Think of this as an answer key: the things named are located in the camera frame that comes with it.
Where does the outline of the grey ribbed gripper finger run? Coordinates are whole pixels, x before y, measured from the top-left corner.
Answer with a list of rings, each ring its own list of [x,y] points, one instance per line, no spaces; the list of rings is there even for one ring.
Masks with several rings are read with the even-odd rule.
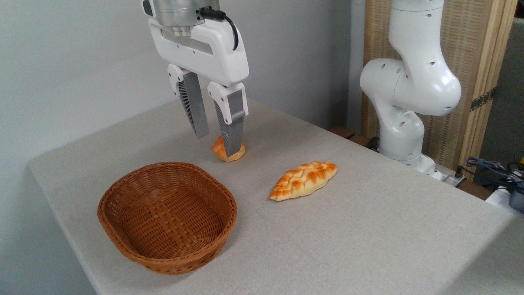
[[[242,145],[244,116],[248,114],[244,85],[239,83],[226,87],[210,82],[208,92],[215,101],[226,155],[230,157],[238,153]]]
[[[189,123],[198,139],[207,136],[208,120],[198,75],[179,66],[169,64],[168,75],[172,91],[181,100]]]

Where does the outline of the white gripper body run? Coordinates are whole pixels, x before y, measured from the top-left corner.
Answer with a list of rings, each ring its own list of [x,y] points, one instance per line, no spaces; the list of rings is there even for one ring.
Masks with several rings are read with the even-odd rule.
[[[149,28],[161,58],[183,69],[202,75],[223,86],[234,86],[249,75],[243,39],[238,47],[228,22],[206,20],[193,26],[189,37],[176,37],[172,30],[150,18]]]

